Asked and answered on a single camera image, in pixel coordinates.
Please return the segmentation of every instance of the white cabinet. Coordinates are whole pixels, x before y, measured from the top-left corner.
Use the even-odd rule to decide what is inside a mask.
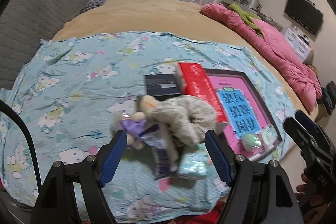
[[[291,29],[286,29],[283,35],[287,40],[288,44],[291,45],[293,50],[296,52],[300,60],[305,63],[310,59],[313,54],[311,48],[298,37]]]

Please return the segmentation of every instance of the wall-mounted tv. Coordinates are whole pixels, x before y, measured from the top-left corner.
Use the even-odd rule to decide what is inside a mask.
[[[285,13],[313,35],[317,35],[322,27],[323,14],[307,0],[288,0]]]

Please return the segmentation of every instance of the pink comforter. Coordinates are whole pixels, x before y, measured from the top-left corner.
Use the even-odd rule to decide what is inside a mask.
[[[321,86],[314,72],[301,62],[277,29],[262,20],[254,19],[254,23],[262,30],[262,38],[247,26],[236,12],[226,9],[222,4],[206,4],[201,7],[201,13],[225,23],[246,39],[279,71],[306,110],[312,112],[316,99],[322,96]]]

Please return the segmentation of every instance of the screw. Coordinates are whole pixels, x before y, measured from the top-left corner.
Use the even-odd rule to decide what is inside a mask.
[[[86,158],[86,160],[89,161],[89,162],[93,162],[93,161],[95,161],[95,159],[96,159],[96,156],[95,156],[95,155],[89,155],[89,156],[87,156],[87,158]]]
[[[54,166],[54,167],[60,167],[61,164],[62,164],[62,162],[61,162],[60,160],[58,160],[58,161],[55,161],[55,162],[54,162],[53,166]]]
[[[245,157],[241,154],[236,155],[236,160],[243,161],[245,160]]]
[[[276,160],[270,160],[269,161],[270,165],[272,165],[273,167],[278,167],[279,163]]]

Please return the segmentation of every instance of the red box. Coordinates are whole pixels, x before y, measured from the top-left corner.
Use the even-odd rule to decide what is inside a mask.
[[[176,78],[183,94],[196,96],[212,105],[217,114],[216,122],[228,122],[205,70],[198,63],[178,63]]]

